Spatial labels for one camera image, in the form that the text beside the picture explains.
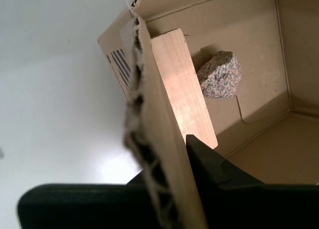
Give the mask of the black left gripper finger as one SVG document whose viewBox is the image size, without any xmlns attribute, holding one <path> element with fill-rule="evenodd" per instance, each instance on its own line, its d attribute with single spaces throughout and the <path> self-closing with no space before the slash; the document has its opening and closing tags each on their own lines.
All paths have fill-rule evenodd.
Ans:
<svg viewBox="0 0 319 229">
<path fill-rule="evenodd" d="M 186 150 L 211 229 L 317 229 L 319 188 L 265 184 L 196 136 Z"/>
<path fill-rule="evenodd" d="M 43 184 L 17 204 L 23 229 L 158 229 L 142 175 L 121 184 Z"/>
</svg>

